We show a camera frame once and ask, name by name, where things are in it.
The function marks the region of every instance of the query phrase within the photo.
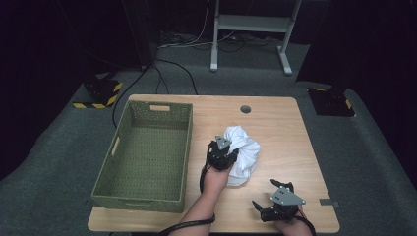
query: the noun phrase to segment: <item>hand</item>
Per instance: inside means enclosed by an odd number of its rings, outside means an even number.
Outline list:
[[[298,216],[303,216],[303,208],[301,205],[298,206],[300,211],[297,213]],[[291,219],[289,221],[285,220],[279,220],[274,221],[273,224],[275,227],[281,231],[285,236],[311,236],[312,232],[310,231],[310,228],[305,224],[303,221],[300,221],[298,219]]]
[[[219,171],[212,166],[207,166],[208,172],[205,177],[203,194],[213,194],[219,196],[227,186],[229,173],[232,167],[233,165],[226,170]]]

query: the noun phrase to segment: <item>wooden table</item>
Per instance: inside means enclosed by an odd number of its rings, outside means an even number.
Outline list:
[[[211,232],[270,233],[276,229],[263,223],[252,200],[271,207],[269,197],[276,191],[269,179],[292,182],[295,193],[307,203],[303,210],[316,231],[334,233],[339,229],[333,206],[322,206],[329,199],[297,102],[291,97],[209,96],[209,95],[132,95],[129,99],[193,103],[193,134],[190,149],[185,210],[183,213],[109,209],[94,206],[89,217],[92,231],[158,232],[178,223],[200,195],[199,178],[206,161],[208,144],[223,135],[228,126],[242,126],[261,150],[257,168],[248,182],[228,187],[215,210]],[[241,112],[241,106],[251,112]]]

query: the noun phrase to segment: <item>shelf leg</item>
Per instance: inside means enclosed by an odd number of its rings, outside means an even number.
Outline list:
[[[209,69],[212,72],[217,71],[218,8],[219,8],[219,0],[216,0],[215,1],[215,13],[214,13],[214,34],[213,34],[212,46],[211,46],[211,62],[209,66]]]

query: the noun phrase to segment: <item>white shelf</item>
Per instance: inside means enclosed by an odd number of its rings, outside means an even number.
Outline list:
[[[219,30],[287,32],[289,18],[219,15]]]

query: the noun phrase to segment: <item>metal bracket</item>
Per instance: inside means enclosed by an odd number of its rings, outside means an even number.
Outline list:
[[[282,206],[304,205],[306,201],[293,194],[285,187],[279,187],[278,190],[270,197],[270,199]]]
[[[215,136],[215,140],[217,141],[217,146],[218,146],[219,150],[223,150],[223,149],[229,147],[232,144],[231,141],[226,140],[222,136]]]

